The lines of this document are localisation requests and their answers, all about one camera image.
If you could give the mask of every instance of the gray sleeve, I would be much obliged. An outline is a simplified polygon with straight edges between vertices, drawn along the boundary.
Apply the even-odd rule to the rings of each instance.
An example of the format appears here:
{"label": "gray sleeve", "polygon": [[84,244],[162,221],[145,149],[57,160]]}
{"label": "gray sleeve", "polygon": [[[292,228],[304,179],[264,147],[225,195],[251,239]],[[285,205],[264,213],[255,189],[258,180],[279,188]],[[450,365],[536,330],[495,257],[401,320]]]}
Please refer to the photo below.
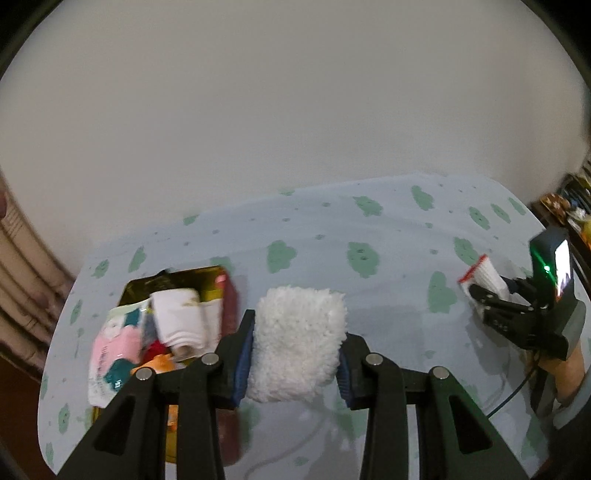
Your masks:
{"label": "gray sleeve", "polygon": [[577,414],[583,409],[583,407],[589,402],[591,398],[591,374],[589,371],[585,374],[581,388],[575,395],[572,403],[565,408],[559,409],[554,415],[554,427],[561,429],[568,422],[577,416]]}

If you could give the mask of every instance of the red trim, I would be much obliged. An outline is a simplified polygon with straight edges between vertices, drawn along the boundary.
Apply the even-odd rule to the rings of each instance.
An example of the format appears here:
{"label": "red trim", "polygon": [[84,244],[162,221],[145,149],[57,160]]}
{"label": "red trim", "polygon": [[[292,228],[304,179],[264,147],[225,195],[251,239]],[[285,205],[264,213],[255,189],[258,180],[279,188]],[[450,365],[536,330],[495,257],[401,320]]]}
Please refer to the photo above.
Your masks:
{"label": "red trim", "polygon": [[480,267],[482,265],[482,262],[484,262],[484,260],[486,260],[487,258],[488,258],[488,255],[486,255],[486,254],[482,255],[478,259],[478,262],[476,262],[474,265],[472,265],[470,267],[470,269],[466,272],[466,275],[464,275],[462,278],[460,278],[457,282],[458,283],[464,283],[465,281],[468,281],[470,279],[470,277],[474,274],[474,272],[476,271],[476,269],[478,267]]}

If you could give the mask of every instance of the table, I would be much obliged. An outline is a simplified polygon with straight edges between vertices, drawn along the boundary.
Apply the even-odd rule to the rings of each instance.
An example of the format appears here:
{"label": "table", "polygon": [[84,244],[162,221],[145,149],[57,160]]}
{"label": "table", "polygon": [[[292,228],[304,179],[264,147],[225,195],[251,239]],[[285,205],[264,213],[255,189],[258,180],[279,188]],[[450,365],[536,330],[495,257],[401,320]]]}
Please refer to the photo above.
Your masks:
{"label": "table", "polygon": [[[256,307],[270,287],[344,292],[348,328],[401,367],[448,367],[484,412],[523,379],[517,348],[474,316],[457,279],[488,254],[507,277],[531,271],[534,215],[497,182],[472,176],[410,174],[286,190],[243,205],[179,219],[91,253],[60,317],[38,411],[41,451],[58,471],[90,426],[90,349],[106,312],[131,279],[164,268],[224,265]],[[579,299],[589,299],[580,282]],[[591,325],[583,331],[589,366]],[[365,412],[350,412],[336,383],[310,403],[241,405],[243,458],[228,479],[358,478]],[[527,389],[493,424],[531,475],[547,456],[547,426],[532,415]],[[418,478],[410,421],[410,478]],[[167,466],[173,478],[174,465]]]}

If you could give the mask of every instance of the hand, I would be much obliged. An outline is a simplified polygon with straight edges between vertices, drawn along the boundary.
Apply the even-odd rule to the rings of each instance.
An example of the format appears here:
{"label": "hand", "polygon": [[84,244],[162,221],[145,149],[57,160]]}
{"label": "hand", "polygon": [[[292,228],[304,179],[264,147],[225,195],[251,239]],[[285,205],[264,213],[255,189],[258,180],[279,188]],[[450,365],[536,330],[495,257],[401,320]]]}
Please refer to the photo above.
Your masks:
{"label": "hand", "polygon": [[554,377],[558,392],[556,398],[562,405],[568,405],[579,391],[585,376],[581,342],[577,343],[566,361],[542,355],[538,366]]}

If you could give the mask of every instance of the brown floor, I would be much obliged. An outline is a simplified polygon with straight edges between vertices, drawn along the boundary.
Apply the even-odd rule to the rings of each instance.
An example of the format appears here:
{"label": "brown floor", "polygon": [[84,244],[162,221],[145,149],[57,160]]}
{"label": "brown floor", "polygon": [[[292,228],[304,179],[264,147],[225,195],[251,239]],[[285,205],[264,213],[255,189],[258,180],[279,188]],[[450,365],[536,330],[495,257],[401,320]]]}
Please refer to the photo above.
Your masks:
{"label": "brown floor", "polygon": [[0,437],[30,480],[52,480],[37,439],[39,384],[0,357]]}

